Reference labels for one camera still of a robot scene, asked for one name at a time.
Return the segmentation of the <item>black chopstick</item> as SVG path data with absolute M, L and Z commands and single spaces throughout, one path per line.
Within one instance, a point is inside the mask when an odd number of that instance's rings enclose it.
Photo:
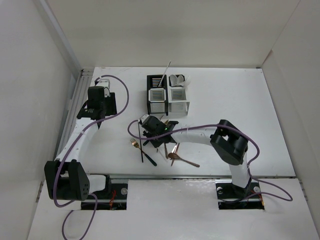
M 139 122 L 137 123 L 137 128 L 138 128 L 138 136 L 141 138 L 141 130 L 140 130 L 140 124 Z M 142 150 L 142 141 L 139 139 L 139 146 L 140 146 L 140 155 L 141 155 L 141 162 L 144 163 L 144 154 Z

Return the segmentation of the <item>large white ceramic spoon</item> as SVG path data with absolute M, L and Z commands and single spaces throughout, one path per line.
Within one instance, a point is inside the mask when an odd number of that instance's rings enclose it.
M 179 80 L 179 77 L 172 74 L 169 76 L 169 80 L 170 80 L 170 86 L 171 87 L 175 87 L 178 85 L 178 80 Z

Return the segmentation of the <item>white chopstick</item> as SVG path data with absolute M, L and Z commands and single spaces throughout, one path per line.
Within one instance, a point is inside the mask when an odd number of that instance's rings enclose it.
M 161 86 L 162 86 L 162 82 L 163 82 L 163 80 L 164 80 L 164 78 L 165 78 L 165 75 L 166 75 L 167 70 L 168 70 L 168 68 L 170 67 L 171 63 L 172 63 L 172 61 L 170 60 L 170 61 L 168 62 L 168 64 L 167 64 L 165 70 L 164 70 L 164 73 L 163 73 L 163 75 L 162 75 L 162 77 L 161 77 L 161 79 L 160 79 L 160 82 L 159 82 L 159 84 L 158 84 L 158 87 L 161 87 Z

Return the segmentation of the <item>small white ceramic spoon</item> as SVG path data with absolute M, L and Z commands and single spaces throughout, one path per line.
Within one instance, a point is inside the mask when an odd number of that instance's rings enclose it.
M 183 75 L 179 75 L 176 80 L 176 85 L 183 87 L 185 85 L 185 77 Z

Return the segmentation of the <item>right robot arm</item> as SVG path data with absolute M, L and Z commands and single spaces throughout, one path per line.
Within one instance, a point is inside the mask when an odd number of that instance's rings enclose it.
M 250 191 L 251 177 L 247 170 L 248 140 L 238 132 L 236 127 L 227 120 L 220 120 L 222 127 L 187 128 L 178 121 L 163 123 L 155 116 L 143 115 L 139 123 L 147 138 L 173 132 L 166 136 L 152 139 L 154 147 L 162 144 L 192 143 L 207 145 L 214 148 L 218 156 L 229 165 L 231 172 L 231 190 L 237 197 L 244 197 Z

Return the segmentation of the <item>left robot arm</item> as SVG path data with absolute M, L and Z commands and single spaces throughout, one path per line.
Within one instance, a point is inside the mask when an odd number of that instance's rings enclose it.
M 111 181 L 107 175 L 87 174 L 82 167 L 89 144 L 101 126 L 95 121 L 117 114 L 115 93 L 110 92 L 110 83 L 103 81 L 88 88 L 87 101 L 76 116 L 75 127 L 63 150 L 54 161 L 47 161 L 44 173 L 50 199 L 54 198 L 54 183 L 59 166 L 56 198 L 58 200 L 84 201 L 89 194 L 100 198 L 111 195 Z

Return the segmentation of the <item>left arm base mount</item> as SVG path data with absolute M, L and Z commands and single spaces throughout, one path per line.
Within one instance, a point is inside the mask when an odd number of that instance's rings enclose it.
M 101 191 L 96 191 L 97 210 L 122 211 L 127 209 L 128 181 L 114 180 Z

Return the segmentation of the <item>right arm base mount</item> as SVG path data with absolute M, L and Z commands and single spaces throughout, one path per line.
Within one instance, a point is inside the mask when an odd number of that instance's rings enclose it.
M 264 210 L 264 201 L 260 185 L 252 182 L 246 188 L 231 182 L 218 182 L 216 185 L 217 205 L 219 210 Z

